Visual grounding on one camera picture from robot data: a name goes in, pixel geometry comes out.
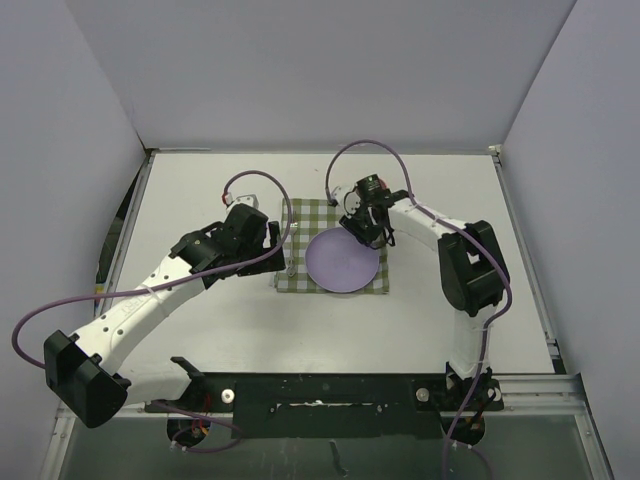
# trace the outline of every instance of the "screw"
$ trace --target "screw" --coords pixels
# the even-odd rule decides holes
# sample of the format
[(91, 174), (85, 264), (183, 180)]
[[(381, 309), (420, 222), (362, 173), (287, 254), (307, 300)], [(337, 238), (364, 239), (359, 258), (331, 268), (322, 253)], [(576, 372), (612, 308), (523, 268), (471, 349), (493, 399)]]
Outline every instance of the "screw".
[(429, 390), (422, 387), (416, 390), (416, 398), (419, 402), (428, 402), (429, 401)]
[(222, 391), (222, 403), (229, 404), (233, 402), (236, 394), (230, 388), (226, 388)]

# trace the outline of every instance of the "checkered cloth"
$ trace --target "checkered cloth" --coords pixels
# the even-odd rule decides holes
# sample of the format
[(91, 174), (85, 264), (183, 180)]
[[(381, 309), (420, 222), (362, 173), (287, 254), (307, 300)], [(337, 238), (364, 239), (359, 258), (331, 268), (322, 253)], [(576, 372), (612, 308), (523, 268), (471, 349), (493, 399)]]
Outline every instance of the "checkered cloth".
[[(327, 205), (326, 200), (293, 198), (291, 205), (294, 214), (294, 221), (298, 222), (298, 231), (294, 237), (294, 259), (297, 267), (297, 273), (293, 277), (287, 276), (286, 271), (276, 274), (276, 290), (283, 293), (326, 293), (327, 290), (319, 287), (307, 273), (307, 267), (304, 264), (304, 254), (307, 245), (313, 237), (328, 228), (340, 226), (339, 220), (342, 217), (341, 211), (335, 207)], [(282, 225), (287, 223), (287, 205), (282, 202)], [(291, 237), (284, 244), (284, 258), (289, 258), (291, 251)], [(369, 284), (361, 290), (354, 293), (373, 293), (381, 294), (389, 292), (389, 264), (387, 263), (387, 248), (380, 250), (380, 265), (378, 273), (369, 282)]]

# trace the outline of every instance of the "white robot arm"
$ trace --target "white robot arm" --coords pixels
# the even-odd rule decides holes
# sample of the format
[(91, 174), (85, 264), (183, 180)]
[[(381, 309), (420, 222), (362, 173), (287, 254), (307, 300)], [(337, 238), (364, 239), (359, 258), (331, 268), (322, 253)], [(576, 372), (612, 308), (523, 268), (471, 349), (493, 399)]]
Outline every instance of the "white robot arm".
[[(469, 249), (462, 238), (456, 238), (457, 234), (419, 211), (407, 192), (391, 193), (377, 175), (370, 175), (356, 184), (339, 186), (331, 196), (334, 203), (345, 211), (341, 225), (361, 243), (375, 248), (376, 242), (383, 238), (393, 246), (393, 233), (403, 232), (440, 256), (443, 290), (454, 307), (454, 343), (448, 363), (462, 380), (473, 377), (477, 372), (485, 322), (496, 312), (502, 298), (503, 285), (497, 274), (482, 263), (477, 252)], [(479, 222), (470, 225), (432, 208), (428, 210), (436, 218), (444, 219), (461, 230), (470, 229), (474, 236), (485, 237), (489, 244), (485, 247), (490, 247), (494, 258), (504, 266), (489, 224)], [(474, 283), (480, 287), (475, 291)], [(484, 372), (489, 362), (486, 355), (482, 360)]]
[[(49, 387), (88, 427), (109, 420), (123, 405), (153, 399), (178, 399), (191, 380), (178, 365), (121, 371), (133, 349), (180, 305), (231, 275), (245, 276), (285, 268), (282, 248), (251, 266), (190, 277), (215, 267), (237, 264), (277, 247), (277, 222), (257, 210), (254, 195), (239, 197), (227, 208), (225, 222), (188, 233), (171, 248), (137, 291), (70, 336), (60, 331), (44, 344)], [(263, 243), (269, 231), (269, 248)]]

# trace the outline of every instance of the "gray wall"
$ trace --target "gray wall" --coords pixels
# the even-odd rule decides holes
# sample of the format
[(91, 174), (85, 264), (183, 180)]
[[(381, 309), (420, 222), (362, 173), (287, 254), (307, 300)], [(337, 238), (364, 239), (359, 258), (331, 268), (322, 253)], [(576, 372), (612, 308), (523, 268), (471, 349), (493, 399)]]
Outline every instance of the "gray wall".
[(574, 0), (67, 0), (148, 147), (502, 142)]
[(640, 469), (637, 0), (579, 0), (505, 145), (505, 172), (618, 479)]
[[(18, 318), (90, 292), (101, 242), (143, 159), (135, 132), (62, 0), (0, 2), (0, 478), (37, 478), (57, 398), (10, 347)], [(42, 358), (56, 328), (91, 305), (37, 317)]]

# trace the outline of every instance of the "round plate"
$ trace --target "round plate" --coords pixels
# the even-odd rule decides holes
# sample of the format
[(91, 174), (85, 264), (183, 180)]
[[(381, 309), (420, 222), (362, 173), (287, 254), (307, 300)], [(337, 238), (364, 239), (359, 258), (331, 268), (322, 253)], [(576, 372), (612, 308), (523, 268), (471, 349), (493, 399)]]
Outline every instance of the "round plate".
[(336, 293), (364, 288), (378, 272), (380, 256), (344, 228), (324, 230), (313, 237), (304, 254), (311, 279)]

